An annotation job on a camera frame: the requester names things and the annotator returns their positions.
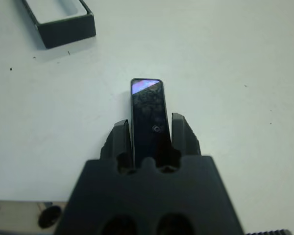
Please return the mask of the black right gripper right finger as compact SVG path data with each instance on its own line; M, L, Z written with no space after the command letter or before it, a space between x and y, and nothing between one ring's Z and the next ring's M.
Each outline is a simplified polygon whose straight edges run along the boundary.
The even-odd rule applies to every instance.
M186 121L186 118L179 113L172 113L170 148L171 171L178 171L181 160L188 155L201 156L199 140Z

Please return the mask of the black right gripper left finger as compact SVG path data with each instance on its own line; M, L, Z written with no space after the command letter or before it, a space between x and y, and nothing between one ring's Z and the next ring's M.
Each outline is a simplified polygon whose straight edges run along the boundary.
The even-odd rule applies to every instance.
M128 174L134 169L134 159L127 119L114 124L100 151L100 160L112 160L119 174Z

